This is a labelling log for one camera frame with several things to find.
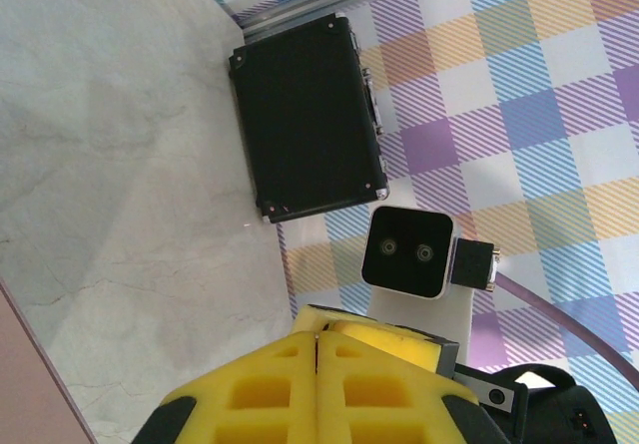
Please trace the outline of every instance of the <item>gray marble floor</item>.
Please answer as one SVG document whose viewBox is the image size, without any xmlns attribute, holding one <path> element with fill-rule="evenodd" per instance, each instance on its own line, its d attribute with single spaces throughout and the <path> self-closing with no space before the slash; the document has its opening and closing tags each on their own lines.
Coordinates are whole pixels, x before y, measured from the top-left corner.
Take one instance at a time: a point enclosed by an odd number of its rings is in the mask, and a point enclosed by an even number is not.
<svg viewBox="0 0 639 444">
<path fill-rule="evenodd" d="M 288 331 L 213 0 L 0 0 L 0 275 L 103 443 Z"/>
</svg>

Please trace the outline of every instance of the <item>purple cable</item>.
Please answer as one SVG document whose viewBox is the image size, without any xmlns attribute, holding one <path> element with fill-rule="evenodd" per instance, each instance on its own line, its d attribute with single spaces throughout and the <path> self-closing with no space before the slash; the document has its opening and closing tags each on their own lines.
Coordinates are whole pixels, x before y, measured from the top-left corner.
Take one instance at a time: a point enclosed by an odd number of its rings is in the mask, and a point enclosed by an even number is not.
<svg viewBox="0 0 639 444">
<path fill-rule="evenodd" d="M 513 281 L 509 277 L 504 276 L 500 272 L 497 274 L 495 284 L 502 289 L 505 289 L 510 294 L 518 297 L 522 301 L 527 302 L 560 326 L 568 329 L 575 336 L 601 354 L 606 361 L 617 369 L 626 379 L 628 379 L 628 382 L 630 382 L 630 384 L 639 391 L 639 370 L 624 359 L 624 357 L 610 344 L 601 339 L 586 326 L 558 307 L 546 301 L 543 297 L 538 296 L 531 290 L 525 288 L 518 282 Z"/>
</svg>

